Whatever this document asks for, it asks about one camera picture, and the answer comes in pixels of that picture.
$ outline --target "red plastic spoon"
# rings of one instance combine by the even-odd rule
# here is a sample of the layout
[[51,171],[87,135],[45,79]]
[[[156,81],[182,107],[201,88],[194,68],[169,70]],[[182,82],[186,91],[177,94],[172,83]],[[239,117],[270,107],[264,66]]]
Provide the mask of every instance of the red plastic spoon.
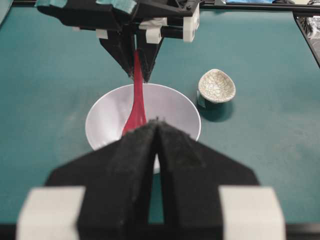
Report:
[[139,54],[137,50],[135,50],[134,52],[133,78],[133,105],[130,116],[122,130],[122,136],[125,135],[128,131],[140,127],[141,125],[144,125],[147,122],[143,93],[143,77],[141,72]]

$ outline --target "white bracket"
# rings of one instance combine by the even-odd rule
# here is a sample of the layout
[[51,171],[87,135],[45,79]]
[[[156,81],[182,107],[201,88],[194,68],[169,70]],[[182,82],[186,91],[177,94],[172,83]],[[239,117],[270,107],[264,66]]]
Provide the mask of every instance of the white bracket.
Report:
[[95,34],[97,39],[108,39],[108,31],[105,29],[96,29]]
[[142,21],[139,29],[146,30],[145,38],[147,44],[159,44],[161,42],[161,27],[167,26],[168,20],[166,17],[155,17],[151,20]]
[[84,186],[33,188],[18,217],[16,240],[79,240],[85,191]]
[[199,28],[200,24],[200,9],[199,4],[192,16],[186,16],[183,18],[183,41],[191,43],[195,38],[195,32]]
[[219,186],[224,240],[285,240],[285,218],[266,186]]
[[80,32],[81,29],[80,29],[80,27],[78,27],[78,26],[73,26],[73,27],[72,27],[72,31],[74,31],[74,32]]

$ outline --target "crackle glaze dish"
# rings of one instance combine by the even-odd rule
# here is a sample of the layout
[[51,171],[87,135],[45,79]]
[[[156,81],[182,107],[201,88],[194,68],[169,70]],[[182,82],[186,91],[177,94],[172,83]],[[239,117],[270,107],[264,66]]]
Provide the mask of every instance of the crackle glaze dish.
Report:
[[206,72],[199,81],[198,90],[206,100],[215,104],[228,102],[236,95],[234,82],[219,69]]

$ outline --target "teal mat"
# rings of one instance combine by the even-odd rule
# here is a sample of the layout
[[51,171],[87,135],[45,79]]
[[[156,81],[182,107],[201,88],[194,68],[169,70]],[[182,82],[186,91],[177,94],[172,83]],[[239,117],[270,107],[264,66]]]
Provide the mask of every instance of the teal mat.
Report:
[[[199,109],[199,141],[273,186],[287,222],[319,222],[320,69],[292,14],[203,11],[193,43],[164,40],[150,81],[196,103],[198,80],[212,68],[237,91],[219,109]],[[31,187],[91,150],[93,103],[131,80],[95,32],[23,7],[0,28],[0,79],[0,223],[13,223]],[[150,220],[163,220],[159,176]]]

